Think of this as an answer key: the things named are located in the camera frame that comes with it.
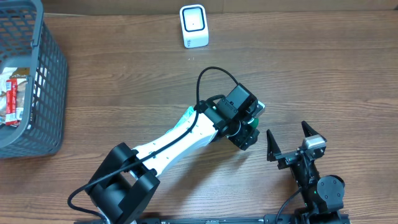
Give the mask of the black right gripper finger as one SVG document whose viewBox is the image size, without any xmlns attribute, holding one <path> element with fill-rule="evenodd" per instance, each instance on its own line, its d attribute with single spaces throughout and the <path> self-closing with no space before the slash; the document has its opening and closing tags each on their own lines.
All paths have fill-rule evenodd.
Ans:
<svg viewBox="0 0 398 224">
<path fill-rule="evenodd" d="M 277 156 L 281 155 L 280 148 L 270 129 L 267 130 L 267 161 L 273 162 L 277 160 Z"/>
<path fill-rule="evenodd" d="M 319 135 L 319 133 L 315 131 L 306 121 L 302 121 L 301 125 L 306 138 Z"/>
</svg>

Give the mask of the beige snack bag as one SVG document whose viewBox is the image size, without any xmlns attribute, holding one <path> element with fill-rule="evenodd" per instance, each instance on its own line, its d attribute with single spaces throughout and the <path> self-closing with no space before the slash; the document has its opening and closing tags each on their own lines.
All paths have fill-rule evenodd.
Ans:
<svg viewBox="0 0 398 224">
<path fill-rule="evenodd" d="M 30 75 L 29 68 L 6 67 L 1 73 L 1 125 L 6 125 L 6 82 L 9 79 L 17 80 L 17 104 L 16 118 L 18 123 L 12 126 L 18 126 L 22 121 L 25 102 L 25 89 L 27 78 Z"/>
</svg>

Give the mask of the red stick packet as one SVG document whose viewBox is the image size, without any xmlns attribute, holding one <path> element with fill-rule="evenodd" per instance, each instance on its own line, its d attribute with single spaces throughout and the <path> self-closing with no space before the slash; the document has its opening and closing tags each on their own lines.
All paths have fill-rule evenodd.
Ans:
<svg viewBox="0 0 398 224">
<path fill-rule="evenodd" d="M 16 125 L 17 80 L 9 79 L 6 82 L 6 126 Z"/>
</svg>

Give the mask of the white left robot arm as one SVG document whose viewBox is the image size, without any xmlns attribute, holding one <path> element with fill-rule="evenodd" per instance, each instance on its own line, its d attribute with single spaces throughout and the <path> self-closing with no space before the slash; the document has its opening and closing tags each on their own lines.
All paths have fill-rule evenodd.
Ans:
<svg viewBox="0 0 398 224">
<path fill-rule="evenodd" d="M 189 107 L 163 136 L 130 148 L 115 146 L 93 174 L 85 192 L 99 209 L 102 223 L 134 223 L 146 209 L 159 177 L 186 155 L 221 138 L 245 151 L 257 141 L 258 117 L 266 106 L 238 84 L 226 96 L 215 95 Z"/>
</svg>

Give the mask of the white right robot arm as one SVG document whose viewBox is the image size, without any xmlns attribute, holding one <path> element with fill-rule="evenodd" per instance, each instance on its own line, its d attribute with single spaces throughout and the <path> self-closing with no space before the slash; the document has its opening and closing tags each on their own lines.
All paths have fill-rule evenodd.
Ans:
<svg viewBox="0 0 398 224">
<path fill-rule="evenodd" d="M 271 132 L 267 130 L 267 160 L 278 162 L 278 169 L 289 168 L 298 190 L 279 208 L 274 223 L 349 223 L 344 207 L 345 182 L 337 175 L 320 176 L 315 160 L 324 156 L 327 139 L 315 131 L 306 121 L 301 122 L 304 139 L 296 150 L 283 154 Z M 284 208 L 298 194 L 304 207 L 294 214 L 282 217 Z"/>
</svg>

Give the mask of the green lid jar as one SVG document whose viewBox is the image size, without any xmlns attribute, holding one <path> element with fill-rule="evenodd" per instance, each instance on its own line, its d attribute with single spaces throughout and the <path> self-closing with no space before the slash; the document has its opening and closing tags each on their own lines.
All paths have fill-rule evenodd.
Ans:
<svg viewBox="0 0 398 224">
<path fill-rule="evenodd" d="M 252 128 L 256 129 L 259 124 L 259 119 L 254 118 L 253 121 L 249 124 Z"/>
</svg>

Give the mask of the teal snack packet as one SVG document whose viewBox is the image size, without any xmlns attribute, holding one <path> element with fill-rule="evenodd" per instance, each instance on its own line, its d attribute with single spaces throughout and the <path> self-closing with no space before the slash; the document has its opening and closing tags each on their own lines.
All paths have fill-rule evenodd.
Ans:
<svg viewBox="0 0 398 224">
<path fill-rule="evenodd" d="M 181 136 L 192 125 L 191 122 L 194 119 L 195 114 L 196 112 L 193 107 L 188 107 L 177 124 L 172 129 L 168 130 L 165 135 L 176 138 Z"/>
</svg>

